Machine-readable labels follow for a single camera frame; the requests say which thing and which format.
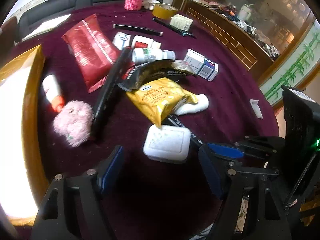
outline glass display case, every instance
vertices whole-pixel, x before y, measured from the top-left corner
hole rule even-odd
[[[256,28],[258,40],[282,53],[298,34],[310,8],[304,0],[211,0],[235,6],[238,17]]]

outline white kettle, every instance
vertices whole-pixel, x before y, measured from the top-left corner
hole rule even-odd
[[[249,4],[249,5],[245,4],[244,6],[241,7],[240,12],[238,13],[238,17],[240,20],[243,20],[243,21],[249,20],[252,12],[252,9],[250,8],[251,5],[253,4]]]

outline yellow snack bag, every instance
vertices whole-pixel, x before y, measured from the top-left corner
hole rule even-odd
[[[169,78],[151,81],[139,90],[126,92],[134,105],[153,122],[161,127],[161,122],[171,112],[184,103],[197,103],[195,94],[184,90]]]

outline yellow tape roll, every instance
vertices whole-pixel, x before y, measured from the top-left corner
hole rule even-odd
[[[165,3],[156,3],[155,8],[153,9],[153,16],[169,20],[172,16],[174,16],[179,10],[169,4]]]

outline white sock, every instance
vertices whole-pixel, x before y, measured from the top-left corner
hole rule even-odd
[[[196,97],[198,99],[198,103],[196,104],[186,103],[180,106],[178,109],[176,109],[176,111],[174,111],[174,114],[176,115],[193,114],[193,113],[197,113],[207,109],[209,106],[209,100],[206,97],[206,95],[201,94],[201,95],[196,95]]]

